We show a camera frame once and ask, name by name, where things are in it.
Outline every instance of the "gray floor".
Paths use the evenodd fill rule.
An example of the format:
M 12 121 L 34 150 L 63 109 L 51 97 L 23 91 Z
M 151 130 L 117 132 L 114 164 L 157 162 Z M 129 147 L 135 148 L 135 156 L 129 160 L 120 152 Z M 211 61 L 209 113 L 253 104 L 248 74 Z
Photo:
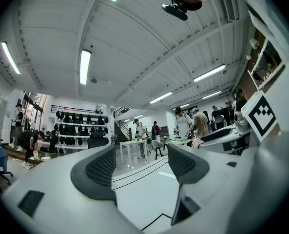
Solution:
M 163 155 L 168 154 L 167 148 L 165 151 L 162 151 L 162 154 Z M 132 167 L 134 169 L 136 169 L 136 168 L 142 167 L 142 166 L 154 161 L 155 160 L 155 151 L 151 150 L 151 154 L 148 157 L 148 160 L 144 160 L 144 159 L 138 159 L 137 158 L 137 150 L 131 148 L 131 158 L 133 160 Z M 117 147 L 117 149 L 116 149 L 116 169 L 114 170 L 113 177 L 132 171 L 132 168 L 127 166 L 129 163 L 128 162 L 128 155 L 127 155 L 127 148 L 123 149 L 123 159 L 124 159 L 124 163 L 121 163 L 120 149 L 119 149 L 119 147 Z M 11 157 L 8 158 L 7 170 L 13 174 L 13 177 L 11 177 L 10 175 L 5 175 L 5 176 L 10 180 L 11 184 L 14 183 L 15 181 L 17 181 L 18 179 L 20 179 L 22 176 L 24 176 L 24 174 L 29 172 L 29 170 L 27 170 L 23 167 L 22 163 L 23 163 L 22 160 L 14 160 Z M 0 187 L 3 191 L 5 191 L 9 187 L 8 182 L 1 177 L 0 177 Z

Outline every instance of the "ceiling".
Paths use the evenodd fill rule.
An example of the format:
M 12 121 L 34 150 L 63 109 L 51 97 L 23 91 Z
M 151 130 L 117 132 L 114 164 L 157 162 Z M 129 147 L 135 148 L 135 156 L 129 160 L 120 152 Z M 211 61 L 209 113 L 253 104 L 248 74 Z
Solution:
M 0 18 L 0 43 L 8 43 L 21 74 L 1 44 L 0 72 L 18 89 L 151 110 L 229 93 L 253 34 L 244 1 L 232 2 L 235 21 L 222 0 L 203 3 L 187 21 L 166 14 L 163 3 L 170 0 L 14 0 Z M 92 52 L 86 86 L 78 74 L 83 49 Z M 193 82 L 222 64 L 225 74 Z

